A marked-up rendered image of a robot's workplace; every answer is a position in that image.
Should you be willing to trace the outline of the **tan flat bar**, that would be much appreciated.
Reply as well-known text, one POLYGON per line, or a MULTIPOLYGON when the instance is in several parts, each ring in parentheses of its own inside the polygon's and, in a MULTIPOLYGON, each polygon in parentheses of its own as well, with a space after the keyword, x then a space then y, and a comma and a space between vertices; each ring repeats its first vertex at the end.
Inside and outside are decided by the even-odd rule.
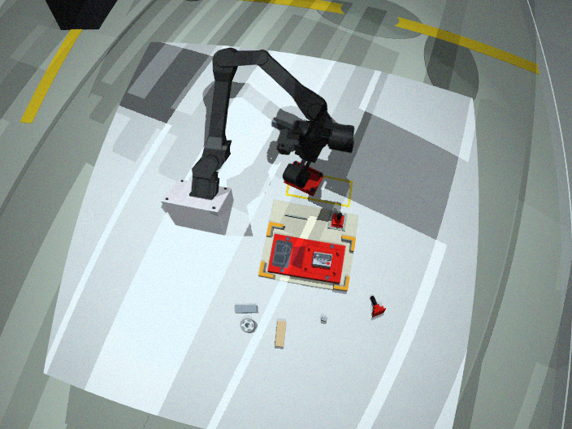
POLYGON ((276 336, 275 336, 275 347, 284 347, 285 331, 286 331, 286 322, 278 321, 276 336))

